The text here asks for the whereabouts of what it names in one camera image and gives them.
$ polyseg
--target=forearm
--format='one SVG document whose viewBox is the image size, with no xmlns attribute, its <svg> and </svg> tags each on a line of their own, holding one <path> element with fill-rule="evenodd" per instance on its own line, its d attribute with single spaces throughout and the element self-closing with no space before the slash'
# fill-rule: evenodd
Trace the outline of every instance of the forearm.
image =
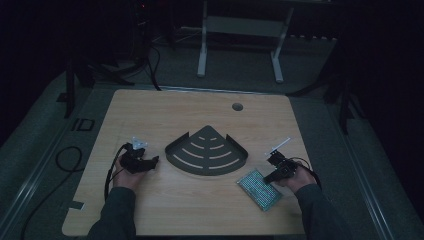
<svg viewBox="0 0 424 240">
<path fill-rule="evenodd" d="M 302 210 L 303 226 L 309 240 L 352 239 L 349 227 L 316 184 L 296 192 Z"/>
<path fill-rule="evenodd" d="M 100 220 L 88 233 L 88 239 L 134 239 L 135 194 L 132 190 L 115 187 L 103 206 Z"/>
</svg>

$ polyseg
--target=hand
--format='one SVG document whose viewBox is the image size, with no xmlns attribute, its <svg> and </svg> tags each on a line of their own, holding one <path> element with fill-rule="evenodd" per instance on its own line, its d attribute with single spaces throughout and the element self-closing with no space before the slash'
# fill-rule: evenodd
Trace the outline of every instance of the hand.
<svg viewBox="0 0 424 240">
<path fill-rule="evenodd" d="M 296 193 L 297 190 L 306 185 L 317 184 L 315 178 L 305 168 L 301 166 L 297 167 L 296 173 L 293 177 L 284 178 L 279 181 L 276 181 L 275 183 L 279 186 L 290 188 L 293 193 Z"/>
<path fill-rule="evenodd" d="M 115 171 L 112 176 L 113 187 L 125 187 L 136 192 L 138 185 L 140 185 L 141 179 L 146 175 L 147 172 L 130 173 L 121 166 L 121 157 L 119 157 L 115 163 Z"/>
</svg>

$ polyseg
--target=gray floor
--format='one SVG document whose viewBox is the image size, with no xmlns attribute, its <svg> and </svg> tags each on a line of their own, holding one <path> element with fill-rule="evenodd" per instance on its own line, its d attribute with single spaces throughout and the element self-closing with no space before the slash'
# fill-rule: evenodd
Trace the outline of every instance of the gray floor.
<svg viewBox="0 0 424 240">
<path fill-rule="evenodd" d="M 267 51 L 244 46 L 232 46 L 237 50 L 228 51 L 213 41 L 206 76 L 198 78 L 197 38 L 195 35 L 179 42 L 176 51 L 166 47 L 161 39 L 155 41 L 160 52 L 156 77 L 164 90 L 185 87 L 272 94 L 292 92 L 316 79 L 334 44 L 318 39 L 310 42 L 287 39 L 280 57 L 285 81 L 277 84 Z M 152 51 L 152 62 L 157 59 L 158 55 Z M 136 83 L 131 88 L 152 89 L 144 71 L 126 78 Z M 19 239 L 30 212 L 67 176 L 55 163 L 60 150 L 69 146 L 81 148 L 80 165 L 84 166 L 113 93 L 123 88 L 101 79 L 93 89 L 78 88 L 77 108 L 69 119 L 64 119 L 65 106 L 56 102 L 64 86 L 61 75 L 34 103 L 0 150 L 0 229 L 7 230 L 0 235 L 1 239 Z M 343 135 L 337 125 L 338 104 L 325 104 L 324 91 L 325 87 L 290 100 L 323 191 L 348 221 L 354 239 L 424 239 L 424 227 L 368 121 L 353 112 L 356 117 L 348 121 L 349 135 Z M 94 120 L 93 130 L 72 130 L 76 119 Z M 60 155 L 61 163 L 67 168 L 72 168 L 77 159 L 74 150 Z M 70 239 L 61 233 L 61 226 L 80 177 L 80 172 L 72 174 L 41 205 L 27 226 L 26 239 Z M 275 236 L 275 239 L 305 237 Z"/>
</svg>

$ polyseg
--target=person's left hand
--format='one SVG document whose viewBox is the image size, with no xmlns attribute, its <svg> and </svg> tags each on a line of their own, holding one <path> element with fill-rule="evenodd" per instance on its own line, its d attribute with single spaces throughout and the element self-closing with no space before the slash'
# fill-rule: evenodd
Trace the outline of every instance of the person's left hand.
<svg viewBox="0 0 424 240">
<path fill-rule="evenodd" d="M 130 173 L 126 169 L 121 166 L 121 158 L 120 156 L 115 163 L 115 171 L 112 176 L 116 176 L 113 178 L 113 187 L 125 187 L 134 191 L 137 191 L 138 185 L 140 185 L 141 179 L 146 175 L 147 172 L 139 172 L 139 173 Z"/>
</svg>

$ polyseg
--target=person's right hand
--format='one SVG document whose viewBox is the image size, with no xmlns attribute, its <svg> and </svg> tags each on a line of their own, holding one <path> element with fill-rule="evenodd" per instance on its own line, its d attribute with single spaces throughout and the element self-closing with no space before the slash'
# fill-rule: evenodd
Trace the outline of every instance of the person's right hand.
<svg viewBox="0 0 424 240">
<path fill-rule="evenodd" d="M 300 188 L 309 185 L 317 184 L 315 178 L 302 166 L 298 166 L 296 173 L 291 178 L 284 178 L 275 182 L 282 187 L 288 187 L 293 193 L 296 193 Z"/>
</svg>

